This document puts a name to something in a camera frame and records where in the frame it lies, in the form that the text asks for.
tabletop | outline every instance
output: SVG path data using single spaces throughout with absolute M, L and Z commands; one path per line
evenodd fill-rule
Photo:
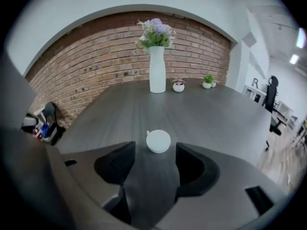
M 269 133 L 271 114 L 256 102 L 222 85 L 203 89 L 187 80 L 174 92 L 151 93 L 149 82 L 109 87 L 73 121 L 57 147 L 62 154 L 135 141 L 135 165 L 125 181 L 132 223 L 153 226 L 174 204 L 179 185 L 175 144 L 184 142 L 232 155 L 256 165 Z M 162 129 L 171 146 L 162 154 L 146 147 L 146 131 Z

white vase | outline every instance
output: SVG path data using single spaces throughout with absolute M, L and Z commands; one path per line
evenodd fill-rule
M 206 82 L 203 82 L 203 83 L 202 83 L 202 86 L 203 86 L 205 89 L 211 88 L 211 84 L 210 84 L 210 83 L 206 83 Z
M 163 93 L 166 86 L 166 72 L 164 63 L 164 47 L 153 46 L 149 48 L 149 85 L 150 92 Z
M 177 85 L 177 84 L 173 84 L 173 90 L 175 91 L 175 92 L 183 92 L 183 90 L 184 90 L 184 84 L 182 84 L 182 85 Z

cup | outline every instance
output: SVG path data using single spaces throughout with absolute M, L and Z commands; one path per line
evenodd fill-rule
M 147 131 L 146 144 L 150 151 L 155 153 L 165 152 L 171 145 L 171 137 L 163 130 Z

